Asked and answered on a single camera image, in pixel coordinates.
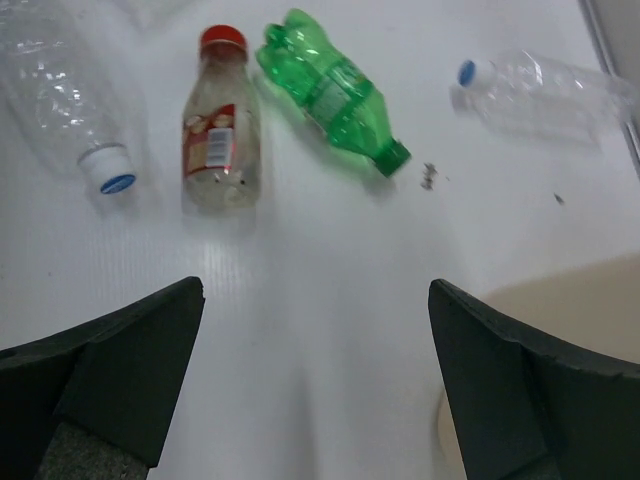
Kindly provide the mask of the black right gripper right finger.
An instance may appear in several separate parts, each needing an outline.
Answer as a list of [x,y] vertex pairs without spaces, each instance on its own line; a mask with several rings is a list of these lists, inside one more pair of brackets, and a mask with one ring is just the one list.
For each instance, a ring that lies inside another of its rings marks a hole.
[[531,327],[443,279],[428,311],[469,479],[636,479],[639,367]]

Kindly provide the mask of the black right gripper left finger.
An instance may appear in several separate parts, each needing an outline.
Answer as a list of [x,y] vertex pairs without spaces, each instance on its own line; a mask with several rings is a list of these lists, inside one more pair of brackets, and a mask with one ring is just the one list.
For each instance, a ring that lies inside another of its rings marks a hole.
[[187,277],[1,352],[4,479],[145,479],[158,466],[204,309]]

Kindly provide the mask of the green plastic soda bottle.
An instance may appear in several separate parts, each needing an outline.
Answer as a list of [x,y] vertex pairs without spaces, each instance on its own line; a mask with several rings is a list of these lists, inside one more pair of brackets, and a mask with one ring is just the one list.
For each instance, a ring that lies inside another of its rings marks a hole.
[[282,23],[267,25],[255,56],[331,147],[369,159],[387,178],[408,162],[411,153],[393,137],[384,96],[312,16],[293,8]]

